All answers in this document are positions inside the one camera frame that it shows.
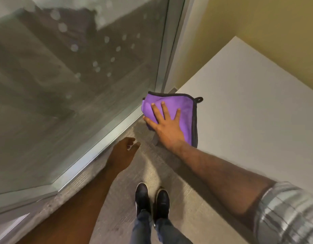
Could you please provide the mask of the person's blue jeans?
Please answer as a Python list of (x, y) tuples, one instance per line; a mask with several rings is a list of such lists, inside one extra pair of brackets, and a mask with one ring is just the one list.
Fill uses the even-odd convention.
[[(151, 213), (142, 210), (134, 222), (130, 244), (151, 244), (152, 224)], [(192, 244), (169, 219), (158, 219), (155, 229), (162, 244)]]

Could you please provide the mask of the person's right forearm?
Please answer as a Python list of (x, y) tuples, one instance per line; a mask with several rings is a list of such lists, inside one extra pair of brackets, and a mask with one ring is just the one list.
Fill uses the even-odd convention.
[(261, 197), (276, 181), (203, 152), (184, 141), (164, 146), (208, 186), (232, 216), (246, 226), (253, 224)]

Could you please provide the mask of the person's black shoe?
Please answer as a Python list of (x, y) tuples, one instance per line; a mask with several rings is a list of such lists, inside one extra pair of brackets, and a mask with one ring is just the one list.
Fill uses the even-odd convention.
[(170, 197), (167, 190), (160, 187), (154, 199), (154, 222), (159, 219), (169, 219)]
[(137, 217), (142, 211), (146, 211), (149, 214), (152, 213), (148, 187), (144, 182), (140, 182), (137, 185), (135, 191), (135, 207)]

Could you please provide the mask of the person's right hand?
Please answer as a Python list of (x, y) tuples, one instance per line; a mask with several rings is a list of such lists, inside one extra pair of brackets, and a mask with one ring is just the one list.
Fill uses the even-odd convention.
[(160, 142), (171, 152), (176, 153), (177, 149), (186, 144), (184, 134), (180, 129), (181, 109), (177, 109), (174, 119), (165, 122), (164, 117), (155, 103), (151, 104), (152, 111), (157, 120), (157, 127), (151, 127), (159, 137)]

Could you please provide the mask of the person's left forearm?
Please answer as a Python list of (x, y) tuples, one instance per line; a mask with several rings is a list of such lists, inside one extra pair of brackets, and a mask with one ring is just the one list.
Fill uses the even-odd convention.
[(110, 187), (122, 171), (107, 161), (98, 175), (16, 244), (89, 244)]

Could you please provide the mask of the person's right black shoe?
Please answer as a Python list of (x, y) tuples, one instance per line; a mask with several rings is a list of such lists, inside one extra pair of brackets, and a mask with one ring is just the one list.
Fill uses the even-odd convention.
[(169, 219), (170, 197), (167, 190), (160, 187), (154, 199), (154, 222), (159, 219)]

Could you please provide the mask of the person's left black shoe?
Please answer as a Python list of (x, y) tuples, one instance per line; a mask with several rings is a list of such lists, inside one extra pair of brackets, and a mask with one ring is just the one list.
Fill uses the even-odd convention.
[(149, 214), (152, 213), (148, 187), (144, 182), (140, 182), (137, 185), (135, 191), (135, 207), (137, 217), (142, 211), (146, 211)]

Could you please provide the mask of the person's left hand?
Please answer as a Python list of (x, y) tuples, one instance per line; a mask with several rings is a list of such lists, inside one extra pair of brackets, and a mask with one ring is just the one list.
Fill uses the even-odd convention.
[(132, 162), (136, 153), (131, 153), (135, 138), (125, 137), (114, 145), (106, 162), (106, 167), (114, 174), (125, 170)]

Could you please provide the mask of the purple microfiber cloth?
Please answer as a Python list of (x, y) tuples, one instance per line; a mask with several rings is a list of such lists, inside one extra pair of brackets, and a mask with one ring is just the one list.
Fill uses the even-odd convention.
[(177, 109), (181, 109), (179, 126), (184, 134), (185, 141), (191, 146), (198, 146), (197, 131), (197, 105), (203, 101), (202, 97), (193, 98), (182, 93), (156, 93), (149, 91), (142, 99), (141, 111), (144, 116), (157, 123), (151, 104), (154, 103), (161, 114), (163, 114), (161, 103), (164, 102), (168, 108), (171, 118), (175, 117)]

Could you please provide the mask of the grey plaid shirt sleeve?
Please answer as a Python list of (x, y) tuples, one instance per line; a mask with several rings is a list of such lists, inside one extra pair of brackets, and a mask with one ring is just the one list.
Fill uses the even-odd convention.
[(253, 234), (258, 244), (313, 244), (313, 195), (277, 182), (260, 199)]

